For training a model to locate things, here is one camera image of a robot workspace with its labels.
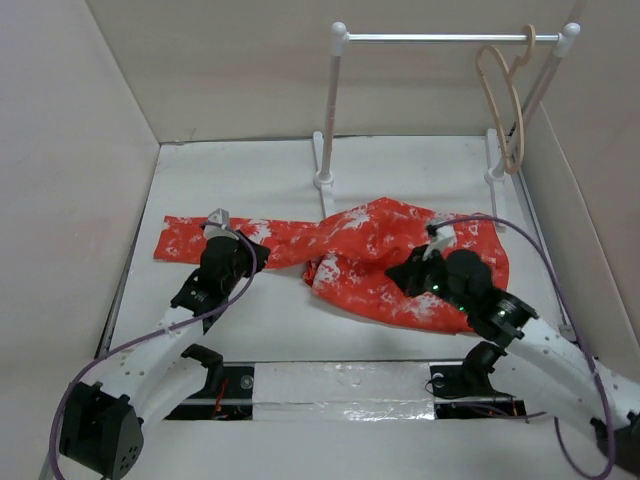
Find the red white patterned trousers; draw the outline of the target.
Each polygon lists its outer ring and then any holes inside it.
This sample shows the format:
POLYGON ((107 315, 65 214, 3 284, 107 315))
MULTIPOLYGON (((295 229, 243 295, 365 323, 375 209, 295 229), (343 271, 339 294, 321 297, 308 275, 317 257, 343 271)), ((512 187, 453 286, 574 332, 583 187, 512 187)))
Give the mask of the red white patterned trousers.
MULTIPOLYGON (((318 298, 379 323, 435 333, 470 333, 463 313, 432 294, 404 296, 384 274, 427 243, 426 224, 461 218, 382 197, 317 223, 231 218, 231 226, 271 250, 266 268, 306 264, 305 283, 318 298)), ((205 249, 205 217, 165 216, 154 260, 197 264, 205 249)), ((510 265, 495 227, 469 222, 454 227, 456 248, 469 248, 488 263, 506 289, 510 265)))

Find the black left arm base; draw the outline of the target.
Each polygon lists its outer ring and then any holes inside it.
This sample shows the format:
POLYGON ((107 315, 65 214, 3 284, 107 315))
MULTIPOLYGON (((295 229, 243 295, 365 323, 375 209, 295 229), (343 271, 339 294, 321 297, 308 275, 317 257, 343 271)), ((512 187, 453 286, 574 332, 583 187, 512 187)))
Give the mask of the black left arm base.
POLYGON ((189 347, 182 356, 207 369, 204 387, 183 400, 166 420, 245 421, 253 418, 254 363, 228 363, 204 346, 189 347))

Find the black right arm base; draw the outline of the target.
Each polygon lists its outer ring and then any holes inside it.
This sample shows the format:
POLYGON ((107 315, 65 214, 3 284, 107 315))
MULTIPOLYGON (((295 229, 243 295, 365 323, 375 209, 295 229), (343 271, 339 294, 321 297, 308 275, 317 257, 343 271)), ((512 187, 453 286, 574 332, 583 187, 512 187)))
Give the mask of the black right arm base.
POLYGON ((503 355, 501 348, 482 341, 461 362, 432 364, 425 390, 434 397, 436 418, 526 419, 524 402, 495 390, 490 383, 489 374, 503 355))

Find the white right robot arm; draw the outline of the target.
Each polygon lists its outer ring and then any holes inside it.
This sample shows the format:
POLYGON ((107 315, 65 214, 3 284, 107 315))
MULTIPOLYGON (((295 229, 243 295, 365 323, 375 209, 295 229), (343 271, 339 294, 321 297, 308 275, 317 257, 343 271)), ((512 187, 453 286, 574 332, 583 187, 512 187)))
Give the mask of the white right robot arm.
POLYGON ((593 438, 616 466, 639 473, 639 385, 600 362, 497 287, 490 267, 471 250, 448 256, 422 246, 386 270, 408 297, 433 294, 465 314, 481 337, 464 358, 462 381, 532 402, 593 438))

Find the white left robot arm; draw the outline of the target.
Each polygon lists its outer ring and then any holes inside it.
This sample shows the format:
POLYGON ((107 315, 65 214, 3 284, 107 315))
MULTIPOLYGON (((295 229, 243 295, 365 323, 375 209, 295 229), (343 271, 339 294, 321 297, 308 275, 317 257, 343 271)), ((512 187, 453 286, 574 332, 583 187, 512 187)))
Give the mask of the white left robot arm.
POLYGON ((269 255, 244 233, 215 226, 156 330, 112 350, 115 367, 93 383, 72 382, 54 422, 50 458, 122 479, 138 461, 147 430, 189 396, 223 390, 223 357, 199 342, 269 255))

